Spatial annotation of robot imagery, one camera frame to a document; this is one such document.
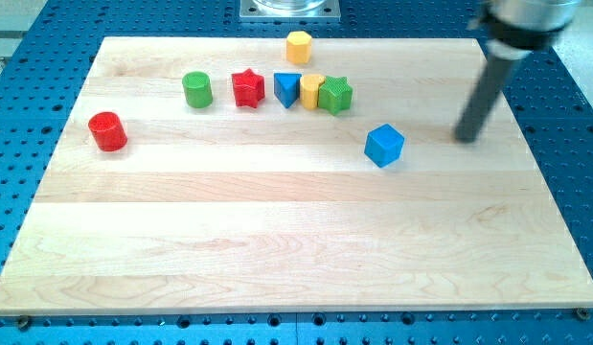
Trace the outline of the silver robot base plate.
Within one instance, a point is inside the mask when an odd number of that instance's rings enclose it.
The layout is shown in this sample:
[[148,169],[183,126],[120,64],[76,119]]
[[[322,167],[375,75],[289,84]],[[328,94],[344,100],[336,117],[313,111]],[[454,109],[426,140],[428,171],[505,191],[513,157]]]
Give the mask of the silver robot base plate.
[[239,0],[241,22],[339,21],[339,0]]

